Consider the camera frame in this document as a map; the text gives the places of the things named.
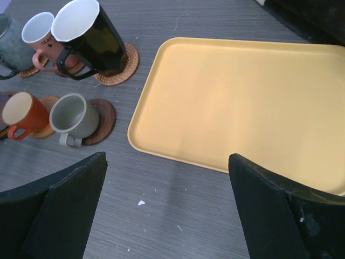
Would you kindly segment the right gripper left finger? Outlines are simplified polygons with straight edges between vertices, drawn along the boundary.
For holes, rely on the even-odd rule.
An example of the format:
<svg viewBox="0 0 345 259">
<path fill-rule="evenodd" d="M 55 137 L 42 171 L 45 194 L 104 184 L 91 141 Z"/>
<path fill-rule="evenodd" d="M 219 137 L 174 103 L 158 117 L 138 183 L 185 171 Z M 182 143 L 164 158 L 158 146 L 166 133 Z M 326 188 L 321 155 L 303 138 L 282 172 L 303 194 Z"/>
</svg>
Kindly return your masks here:
<svg viewBox="0 0 345 259">
<path fill-rule="evenodd" d="M 96 152 L 1 192 L 1 258 L 82 258 L 107 167 Z"/>
</svg>

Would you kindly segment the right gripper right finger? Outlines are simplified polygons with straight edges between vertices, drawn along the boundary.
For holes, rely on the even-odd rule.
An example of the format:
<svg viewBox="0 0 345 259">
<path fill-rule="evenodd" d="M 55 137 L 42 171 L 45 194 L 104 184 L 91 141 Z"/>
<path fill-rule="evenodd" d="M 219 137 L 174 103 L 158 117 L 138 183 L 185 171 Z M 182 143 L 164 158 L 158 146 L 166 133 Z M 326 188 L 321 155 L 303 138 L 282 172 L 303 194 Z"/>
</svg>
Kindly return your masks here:
<svg viewBox="0 0 345 259">
<path fill-rule="evenodd" d="M 240 154 L 229 176 L 250 258 L 344 258 L 344 197 L 271 172 Z"/>
</svg>

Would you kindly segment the orange wooden coaster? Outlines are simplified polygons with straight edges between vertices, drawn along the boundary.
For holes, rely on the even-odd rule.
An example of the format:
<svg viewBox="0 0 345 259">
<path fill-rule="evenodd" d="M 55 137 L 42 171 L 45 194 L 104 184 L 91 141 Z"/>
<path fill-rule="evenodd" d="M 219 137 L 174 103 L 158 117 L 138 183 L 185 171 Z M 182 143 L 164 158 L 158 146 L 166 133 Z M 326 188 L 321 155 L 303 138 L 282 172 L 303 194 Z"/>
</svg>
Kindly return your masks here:
<svg viewBox="0 0 345 259">
<path fill-rule="evenodd" d="M 40 101 L 44 105 L 44 107 L 48 110 L 48 113 L 50 113 L 53 105 L 58 101 L 58 97 L 47 96 L 47 97 L 41 98 Z M 54 129 L 50 126 L 50 123 L 48 123 L 48 125 L 45 128 L 39 131 L 34 131 L 30 133 L 29 136 L 35 139 L 45 139 L 53 135 L 54 133 L 55 133 Z"/>
</svg>

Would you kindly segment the small grey cup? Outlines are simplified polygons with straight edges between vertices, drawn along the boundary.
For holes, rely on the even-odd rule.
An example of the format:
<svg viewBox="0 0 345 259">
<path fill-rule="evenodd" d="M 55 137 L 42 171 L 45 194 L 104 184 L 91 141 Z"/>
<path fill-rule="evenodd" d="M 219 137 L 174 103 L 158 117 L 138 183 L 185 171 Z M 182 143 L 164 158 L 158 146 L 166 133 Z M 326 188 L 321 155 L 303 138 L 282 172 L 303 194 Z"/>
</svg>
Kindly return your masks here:
<svg viewBox="0 0 345 259">
<path fill-rule="evenodd" d="M 69 93 L 53 105 L 49 122 L 54 131 L 60 134 L 61 145 L 78 148 L 84 138 L 96 131 L 100 116 L 82 95 Z"/>
</svg>

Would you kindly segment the small orange cup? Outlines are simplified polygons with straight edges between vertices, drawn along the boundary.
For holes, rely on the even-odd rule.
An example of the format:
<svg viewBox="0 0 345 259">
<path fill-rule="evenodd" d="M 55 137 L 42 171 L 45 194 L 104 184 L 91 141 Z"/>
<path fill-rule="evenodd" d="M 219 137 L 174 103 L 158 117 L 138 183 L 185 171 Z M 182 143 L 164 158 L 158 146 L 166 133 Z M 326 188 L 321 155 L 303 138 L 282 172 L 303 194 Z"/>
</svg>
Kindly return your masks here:
<svg viewBox="0 0 345 259">
<path fill-rule="evenodd" d="M 32 132 L 44 130 L 49 125 L 49 112 L 31 93 L 12 95 L 2 110 L 2 120 L 8 125 L 8 138 L 22 140 Z"/>
</svg>

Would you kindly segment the orange cork coaster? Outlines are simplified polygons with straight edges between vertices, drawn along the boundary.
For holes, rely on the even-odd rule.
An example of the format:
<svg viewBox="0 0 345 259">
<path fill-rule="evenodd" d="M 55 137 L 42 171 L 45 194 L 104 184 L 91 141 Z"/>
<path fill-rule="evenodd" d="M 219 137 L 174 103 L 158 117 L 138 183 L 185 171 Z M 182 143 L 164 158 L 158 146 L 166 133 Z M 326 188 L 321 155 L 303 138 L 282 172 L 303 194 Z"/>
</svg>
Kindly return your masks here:
<svg viewBox="0 0 345 259">
<path fill-rule="evenodd" d="M 45 66 L 48 63 L 48 61 L 49 60 L 46 57 L 40 57 L 39 58 L 39 63 L 42 66 Z M 39 71 L 40 70 L 33 65 L 29 69 L 20 72 L 18 74 L 18 76 L 21 78 L 27 78 L 27 77 L 33 76 L 34 74 L 38 73 Z"/>
</svg>

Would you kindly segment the grey mug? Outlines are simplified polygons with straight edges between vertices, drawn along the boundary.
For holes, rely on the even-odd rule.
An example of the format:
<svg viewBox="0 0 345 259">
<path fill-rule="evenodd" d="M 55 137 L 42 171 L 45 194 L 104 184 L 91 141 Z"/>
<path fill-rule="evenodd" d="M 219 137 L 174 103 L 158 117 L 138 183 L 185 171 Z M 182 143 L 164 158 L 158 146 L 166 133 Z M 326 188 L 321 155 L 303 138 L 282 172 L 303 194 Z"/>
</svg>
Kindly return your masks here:
<svg viewBox="0 0 345 259">
<path fill-rule="evenodd" d="M 24 25 L 15 18 L 1 14 L 1 66 L 11 72 L 1 80 L 10 79 L 33 66 L 32 57 L 36 53 L 22 40 Z"/>
</svg>

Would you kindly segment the light woven coaster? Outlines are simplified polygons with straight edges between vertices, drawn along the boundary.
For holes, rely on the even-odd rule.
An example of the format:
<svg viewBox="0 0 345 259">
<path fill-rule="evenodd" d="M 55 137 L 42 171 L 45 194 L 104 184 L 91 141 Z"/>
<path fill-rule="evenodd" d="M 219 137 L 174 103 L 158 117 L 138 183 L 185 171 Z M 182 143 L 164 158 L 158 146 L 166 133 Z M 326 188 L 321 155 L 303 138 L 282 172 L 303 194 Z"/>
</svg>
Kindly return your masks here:
<svg viewBox="0 0 345 259">
<path fill-rule="evenodd" d="M 140 57 L 137 49 L 129 43 L 125 43 L 126 53 L 121 59 L 118 70 L 110 70 L 97 73 L 94 78 L 105 86 L 115 86 L 127 81 L 137 70 Z"/>
</svg>

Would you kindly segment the pink mug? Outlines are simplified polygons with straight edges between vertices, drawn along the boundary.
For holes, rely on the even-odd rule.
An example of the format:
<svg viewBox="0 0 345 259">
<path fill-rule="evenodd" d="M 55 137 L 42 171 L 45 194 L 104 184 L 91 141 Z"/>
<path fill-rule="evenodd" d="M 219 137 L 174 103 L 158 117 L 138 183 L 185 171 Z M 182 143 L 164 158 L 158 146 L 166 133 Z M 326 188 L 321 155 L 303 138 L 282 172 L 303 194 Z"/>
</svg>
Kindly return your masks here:
<svg viewBox="0 0 345 259">
<path fill-rule="evenodd" d="M 50 12 L 41 12 L 30 18 L 22 29 L 22 40 L 31 46 L 36 52 L 32 57 L 34 66 L 45 72 L 55 72 L 61 77 L 66 77 L 57 68 L 57 58 L 64 49 L 51 32 L 54 15 Z M 53 63 L 51 68 L 45 68 L 39 58 L 46 57 Z"/>
</svg>

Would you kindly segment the black cup cream inside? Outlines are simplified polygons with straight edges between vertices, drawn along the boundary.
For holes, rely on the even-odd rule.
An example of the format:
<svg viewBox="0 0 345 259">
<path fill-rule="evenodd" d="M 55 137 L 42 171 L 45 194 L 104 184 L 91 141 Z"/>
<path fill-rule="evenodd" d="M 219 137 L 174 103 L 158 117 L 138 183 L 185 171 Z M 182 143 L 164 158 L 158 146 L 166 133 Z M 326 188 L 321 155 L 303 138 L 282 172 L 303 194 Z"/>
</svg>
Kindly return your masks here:
<svg viewBox="0 0 345 259">
<path fill-rule="evenodd" d="M 51 33 L 63 45 L 57 68 L 74 80 L 124 68 L 125 44 L 98 1 L 77 0 L 65 4 L 53 20 Z M 70 55 L 80 59 L 89 71 L 79 76 L 71 74 L 67 68 Z"/>
</svg>

